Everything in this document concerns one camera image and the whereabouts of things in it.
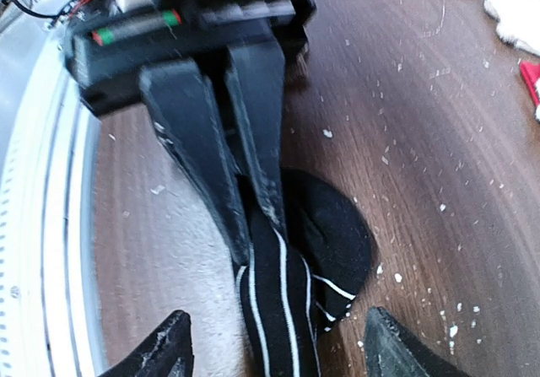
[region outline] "white debris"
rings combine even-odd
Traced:
[[[156,196],[158,196],[163,190],[165,190],[165,186],[163,185],[158,185],[155,189],[150,189],[152,194],[155,194]]]
[[[450,327],[450,330],[449,330],[449,333],[450,333],[450,338],[453,338],[455,335],[457,335],[457,325],[452,325]]]

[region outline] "wooden floor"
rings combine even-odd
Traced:
[[[321,339],[323,375],[365,375],[357,342],[372,305],[473,376],[540,375],[540,127],[517,66],[534,58],[499,42],[483,0],[316,1],[310,86],[288,95],[283,163],[356,197],[377,239],[365,291]],[[104,120],[96,190],[111,362],[187,303],[204,324],[197,375],[243,375],[234,289],[211,283],[230,280],[216,260],[226,249],[142,108]]]

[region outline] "green battery label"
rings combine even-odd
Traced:
[[[120,23],[112,24],[92,32],[92,38],[100,46],[108,46],[119,40],[125,40],[135,35],[141,35],[174,27],[181,24],[180,15],[175,10],[166,10],[144,16],[126,19]]]

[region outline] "black plastic part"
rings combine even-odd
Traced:
[[[192,323],[175,311],[119,364],[100,377],[192,377]]]
[[[246,216],[210,80],[190,59],[145,68],[140,87],[158,138],[200,192],[235,262],[246,264]]]
[[[431,352],[384,308],[371,308],[365,325],[369,377],[468,377]]]
[[[277,41],[229,48],[225,82],[248,175],[273,227],[286,235],[279,158],[285,58]]]
[[[96,116],[140,100],[138,74],[143,66],[273,38],[268,22],[262,19],[210,30],[191,30],[181,25],[99,46],[91,32],[105,26],[107,21],[112,23],[117,19],[78,26],[71,33],[66,49],[67,67]]]

